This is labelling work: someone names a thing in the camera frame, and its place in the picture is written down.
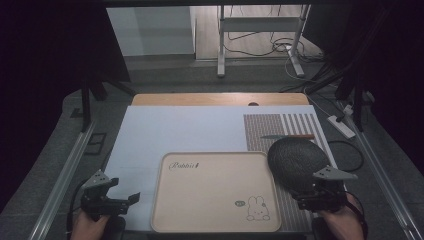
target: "wooden floor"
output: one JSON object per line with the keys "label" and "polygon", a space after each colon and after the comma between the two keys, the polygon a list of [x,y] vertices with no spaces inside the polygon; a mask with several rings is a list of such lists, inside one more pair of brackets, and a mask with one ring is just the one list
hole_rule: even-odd
{"label": "wooden floor", "polygon": [[[198,6],[194,7],[196,16],[196,59],[207,60],[216,59],[219,46],[219,14],[220,7],[218,6]],[[282,17],[299,17],[301,12],[300,5],[234,5],[225,6],[225,17],[266,17],[266,16],[282,16]],[[262,32],[249,35],[243,38],[234,39],[249,33],[225,33],[224,44],[229,50],[247,52],[255,55],[264,55],[260,57],[278,58],[287,57],[286,52],[272,52],[273,44],[280,38],[293,38],[294,33],[269,33]],[[300,39],[303,43],[299,44],[298,50],[308,56],[317,56],[321,53],[320,49],[314,44],[304,39]],[[290,39],[281,39],[278,43],[292,43]],[[240,52],[231,52],[226,50],[226,58],[253,58],[248,54]]]}

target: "beige tray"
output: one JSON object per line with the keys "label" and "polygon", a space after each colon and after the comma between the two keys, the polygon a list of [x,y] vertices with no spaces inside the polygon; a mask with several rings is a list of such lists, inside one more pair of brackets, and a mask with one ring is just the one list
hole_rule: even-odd
{"label": "beige tray", "polygon": [[281,217],[266,154],[167,154],[151,224],[157,232],[277,231]]}

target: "human hand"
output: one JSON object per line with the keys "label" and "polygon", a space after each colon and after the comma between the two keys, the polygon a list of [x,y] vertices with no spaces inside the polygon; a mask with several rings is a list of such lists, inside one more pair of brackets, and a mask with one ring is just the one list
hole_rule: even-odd
{"label": "human hand", "polygon": [[71,240],[99,240],[103,235],[109,217],[101,216],[95,222],[86,212],[80,210],[74,222]]}
{"label": "human hand", "polygon": [[[358,203],[351,194],[347,194],[348,201],[361,211]],[[358,216],[347,206],[337,212],[318,212],[327,222],[328,228],[339,240],[363,240],[364,234]]]}

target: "power strip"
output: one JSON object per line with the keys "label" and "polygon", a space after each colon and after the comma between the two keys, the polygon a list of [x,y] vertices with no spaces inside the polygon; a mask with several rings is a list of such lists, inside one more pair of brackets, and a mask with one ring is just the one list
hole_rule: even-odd
{"label": "power strip", "polygon": [[343,122],[337,122],[336,121],[337,117],[336,116],[331,116],[329,118],[327,118],[327,120],[335,127],[337,128],[337,130],[339,130],[339,132],[341,134],[343,134],[343,136],[345,136],[347,139],[351,139],[354,136],[356,136],[356,134],[350,130],[350,128],[348,128]]}

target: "knife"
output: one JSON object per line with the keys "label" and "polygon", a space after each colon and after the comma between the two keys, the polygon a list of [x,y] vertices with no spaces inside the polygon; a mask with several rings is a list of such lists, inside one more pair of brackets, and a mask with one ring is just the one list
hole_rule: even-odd
{"label": "knife", "polygon": [[263,139],[281,139],[281,138],[286,138],[286,137],[297,137],[297,138],[305,138],[305,139],[314,139],[315,136],[313,134],[293,134],[293,135],[278,135],[278,134],[274,134],[274,135],[265,135],[262,136],[261,138]]}

